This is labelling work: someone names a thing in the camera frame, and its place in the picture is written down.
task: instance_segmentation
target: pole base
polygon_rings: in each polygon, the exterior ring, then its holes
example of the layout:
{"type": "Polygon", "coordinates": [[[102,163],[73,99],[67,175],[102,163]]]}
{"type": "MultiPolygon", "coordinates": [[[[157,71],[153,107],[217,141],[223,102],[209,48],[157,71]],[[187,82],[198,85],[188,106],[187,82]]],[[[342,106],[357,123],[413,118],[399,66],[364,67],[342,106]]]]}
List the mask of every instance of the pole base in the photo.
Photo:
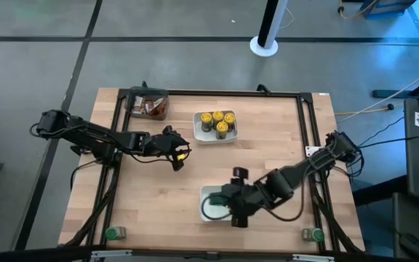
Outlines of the pole base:
{"type": "Polygon", "coordinates": [[[271,48],[261,47],[258,44],[258,36],[255,36],[252,39],[252,41],[250,41],[250,49],[252,50],[252,52],[254,52],[255,55],[259,55],[261,57],[270,57],[270,56],[276,54],[278,48],[279,48],[279,46],[277,45],[276,40],[274,40],[274,43],[271,46],[271,48]]]}

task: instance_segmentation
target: wooden tabletop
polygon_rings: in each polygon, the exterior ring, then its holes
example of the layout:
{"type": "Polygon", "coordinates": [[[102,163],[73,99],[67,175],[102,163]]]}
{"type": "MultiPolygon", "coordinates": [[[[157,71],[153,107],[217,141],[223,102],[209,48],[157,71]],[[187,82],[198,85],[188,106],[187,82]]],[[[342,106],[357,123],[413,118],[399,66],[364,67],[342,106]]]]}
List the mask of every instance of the wooden tabletop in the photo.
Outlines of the wooden tabletop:
{"type": "MultiPolygon", "coordinates": [[[[91,122],[110,127],[118,89],[99,89],[91,122]]],[[[328,94],[313,94],[319,135],[336,129],[334,112],[328,94]]],[[[233,167],[246,167],[249,181],[254,181],[274,168],[294,165],[304,159],[298,112],[292,98],[249,97],[169,97],[166,120],[130,120],[129,131],[158,134],[171,124],[193,149],[179,172],[168,162],[141,164],[130,156],[121,163],[119,184],[112,213],[112,226],[125,226],[127,238],[108,242],[110,248],[146,250],[192,250],[220,252],[317,253],[314,242],[304,242],[303,228],[314,227],[311,198],[306,186],[305,210],[294,222],[281,222],[264,210],[249,218],[249,227],[231,227],[230,222],[203,222],[199,214],[200,188],[229,183],[233,167]],[[236,112],[238,140],[232,144],[200,146],[193,137],[195,111],[230,109],[236,112]]],[[[122,110],[118,127],[124,112],[122,110]]],[[[306,115],[309,140],[311,128],[306,115]]],[[[83,156],[79,164],[92,161],[83,156]]],[[[71,239],[92,212],[100,177],[100,166],[77,172],[59,243],[71,239]]],[[[354,244],[364,250],[362,233],[356,214],[348,178],[332,170],[329,187],[335,218],[354,244]]],[[[300,190],[276,208],[282,217],[292,217],[300,208],[300,190]]],[[[330,249],[327,223],[323,217],[326,244],[330,249]]],[[[100,218],[95,235],[99,234],[100,218]]]]}

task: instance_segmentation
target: concrete floor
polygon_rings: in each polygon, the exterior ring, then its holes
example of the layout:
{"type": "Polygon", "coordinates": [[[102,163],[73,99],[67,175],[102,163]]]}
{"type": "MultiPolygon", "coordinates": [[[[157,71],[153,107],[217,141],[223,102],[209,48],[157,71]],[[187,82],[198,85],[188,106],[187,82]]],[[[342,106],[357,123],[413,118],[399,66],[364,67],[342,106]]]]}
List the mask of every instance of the concrete floor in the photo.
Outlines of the concrete floor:
{"type": "MultiPolygon", "coordinates": [[[[93,36],[254,36],[265,4],[109,0],[101,7],[93,36]]],[[[383,20],[344,20],[336,12],[337,4],[291,0],[288,7],[295,21],[279,36],[419,38],[408,12],[383,20]]],[[[0,0],[0,36],[84,36],[94,6],[95,0],[0,0]]],[[[346,12],[353,14],[359,7],[346,4],[346,12]]],[[[415,12],[419,17],[419,0],[415,12]]],[[[286,13],[283,24],[289,20],[286,13]]],[[[0,42],[0,161],[5,163],[0,171],[0,250],[10,249],[17,237],[47,144],[32,138],[28,128],[42,111],[59,108],[80,46],[81,42],[0,42]]],[[[357,111],[375,102],[371,90],[398,90],[418,77],[419,44],[280,43],[274,57],[260,58],[240,41],[92,42],[69,111],[88,119],[99,87],[131,87],[142,80],[168,89],[254,90],[263,83],[273,91],[328,92],[335,111],[357,111]]],[[[358,115],[339,129],[361,143],[401,116],[402,107],[358,115]]],[[[375,141],[403,136],[400,122],[375,141]]],[[[57,244],[70,193],[68,177],[78,164],[68,147],[65,141],[58,146],[28,248],[57,244]]],[[[404,153],[404,143],[367,148],[359,183],[366,186],[405,174],[404,153]]],[[[388,203],[370,207],[391,219],[384,212],[388,203]]],[[[372,222],[366,209],[358,211],[367,247],[386,253],[379,247],[391,247],[390,235],[372,222]]]]}

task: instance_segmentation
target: yellow can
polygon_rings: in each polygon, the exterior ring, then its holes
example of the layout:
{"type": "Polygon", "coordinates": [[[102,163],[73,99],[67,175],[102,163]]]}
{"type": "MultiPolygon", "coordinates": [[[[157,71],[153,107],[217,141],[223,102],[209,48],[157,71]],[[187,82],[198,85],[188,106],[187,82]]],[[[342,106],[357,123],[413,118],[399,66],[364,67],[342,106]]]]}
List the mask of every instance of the yellow can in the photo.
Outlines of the yellow can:
{"type": "Polygon", "coordinates": [[[212,128],[216,129],[216,126],[219,122],[221,122],[224,119],[224,113],[221,111],[215,111],[212,114],[212,128]]]}
{"type": "Polygon", "coordinates": [[[226,139],[228,125],[226,122],[219,122],[216,127],[216,138],[219,140],[226,139]]]}
{"type": "Polygon", "coordinates": [[[232,132],[232,130],[234,130],[234,126],[235,126],[235,123],[236,123],[236,116],[232,113],[227,113],[224,116],[224,122],[226,122],[227,125],[228,125],[227,132],[232,132]]]}
{"type": "Polygon", "coordinates": [[[210,113],[203,113],[200,116],[201,119],[201,130],[209,132],[212,129],[212,116],[210,113]]]}

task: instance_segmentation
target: white cable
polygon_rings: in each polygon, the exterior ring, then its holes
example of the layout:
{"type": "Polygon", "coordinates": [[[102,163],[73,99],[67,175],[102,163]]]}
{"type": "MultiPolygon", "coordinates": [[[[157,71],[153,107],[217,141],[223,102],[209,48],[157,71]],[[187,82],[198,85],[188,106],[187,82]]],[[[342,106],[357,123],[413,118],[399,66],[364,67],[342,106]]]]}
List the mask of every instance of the white cable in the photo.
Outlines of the white cable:
{"type": "Polygon", "coordinates": [[[290,14],[290,16],[292,17],[292,19],[291,19],[291,21],[287,24],[287,25],[284,25],[284,26],[282,26],[282,27],[280,27],[279,29],[283,29],[283,28],[286,28],[287,26],[289,26],[293,21],[294,21],[294,15],[292,15],[292,13],[291,13],[291,11],[286,7],[285,8],[288,12],[289,12],[289,14],[290,14]]]}
{"type": "Polygon", "coordinates": [[[389,100],[389,99],[391,99],[391,98],[395,97],[396,95],[400,94],[401,92],[404,92],[405,90],[407,90],[407,89],[411,88],[411,87],[412,87],[415,83],[417,83],[418,81],[419,81],[419,78],[418,78],[418,79],[416,79],[415,81],[413,81],[411,84],[409,84],[409,85],[408,85],[407,87],[405,87],[404,89],[402,89],[402,90],[400,90],[400,91],[396,92],[395,94],[393,94],[393,95],[389,96],[388,98],[384,98],[384,99],[382,99],[381,101],[376,102],[376,103],[372,104],[371,106],[368,106],[367,108],[362,109],[362,110],[360,110],[360,111],[356,112],[355,114],[352,114],[352,115],[350,115],[350,116],[347,116],[345,119],[342,119],[342,120],[338,121],[338,123],[344,122],[345,120],[350,119],[350,118],[352,118],[352,117],[356,116],[357,114],[362,113],[363,111],[366,111],[366,110],[368,110],[368,109],[370,109],[370,108],[372,108],[372,107],[374,107],[374,106],[379,105],[379,104],[380,104],[380,103],[382,103],[382,102],[385,102],[385,101],[387,101],[387,100],[389,100]]]}

